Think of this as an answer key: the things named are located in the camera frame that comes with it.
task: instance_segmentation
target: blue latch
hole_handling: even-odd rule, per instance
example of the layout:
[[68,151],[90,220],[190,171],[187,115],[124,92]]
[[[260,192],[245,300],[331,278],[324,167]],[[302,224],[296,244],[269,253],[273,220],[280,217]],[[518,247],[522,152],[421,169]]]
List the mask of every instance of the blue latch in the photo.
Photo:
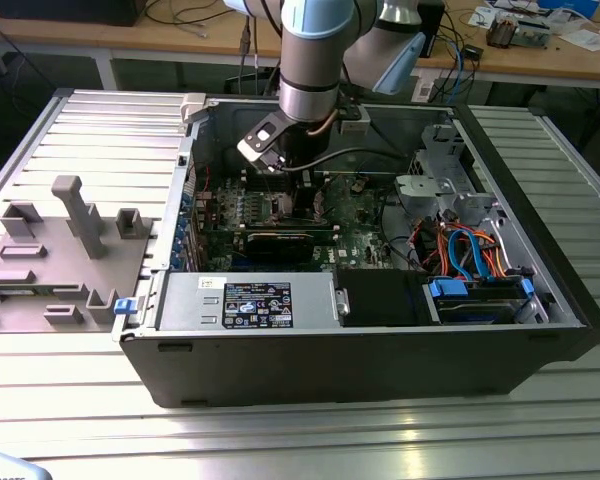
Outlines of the blue latch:
[[113,305],[113,313],[116,315],[131,315],[138,313],[139,299],[137,297],[119,298]]
[[469,295],[464,282],[453,278],[436,278],[429,284],[429,290],[433,298],[448,295],[466,297]]
[[522,289],[524,290],[524,293],[527,294],[527,297],[532,297],[533,292],[536,291],[536,289],[533,288],[533,283],[531,283],[531,280],[528,278],[523,279],[522,282],[520,282],[520,285],[522,285]]

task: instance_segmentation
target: white sticker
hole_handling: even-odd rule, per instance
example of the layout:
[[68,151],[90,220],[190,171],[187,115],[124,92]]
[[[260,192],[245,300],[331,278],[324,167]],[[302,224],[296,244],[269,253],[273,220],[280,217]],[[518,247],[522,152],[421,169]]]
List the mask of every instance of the white sticker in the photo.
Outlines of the white sticker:
[[200,277],[198,280],[198,288],[222,290],[225,283],[227,283],[227,277]]

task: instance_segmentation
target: computer case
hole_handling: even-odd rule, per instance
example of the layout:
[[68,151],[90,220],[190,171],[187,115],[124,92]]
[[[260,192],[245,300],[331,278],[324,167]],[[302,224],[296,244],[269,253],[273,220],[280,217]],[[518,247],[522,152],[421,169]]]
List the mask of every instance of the computer case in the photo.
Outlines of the computer case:
[[0,0],[2,18],[131,27],[147,0]]

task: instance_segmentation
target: metal bracket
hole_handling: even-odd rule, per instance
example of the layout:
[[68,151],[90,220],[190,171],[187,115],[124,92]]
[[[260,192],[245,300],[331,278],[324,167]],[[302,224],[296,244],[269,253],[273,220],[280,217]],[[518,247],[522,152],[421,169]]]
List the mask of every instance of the metal bracket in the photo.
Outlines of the metal bracket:
[[[270,113],[240,140],[238,150],[249,162],[253,163],[271,148],[280,135],[296,123],[287,117],[282,110]],[[269,166],[270,161],[272,160],[269,159],[265,164]]]
[[205,107],[206,99],[204,93],[187,93],[180,104],[182,123],[193,123],[193,115]]

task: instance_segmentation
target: power supply label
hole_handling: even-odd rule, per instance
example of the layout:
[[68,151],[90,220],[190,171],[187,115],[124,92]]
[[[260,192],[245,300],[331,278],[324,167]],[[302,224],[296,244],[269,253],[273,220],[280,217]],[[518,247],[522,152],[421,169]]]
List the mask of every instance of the power supply label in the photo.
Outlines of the power supply label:
[[291,328],[290,283],[225,283],[224,328]]

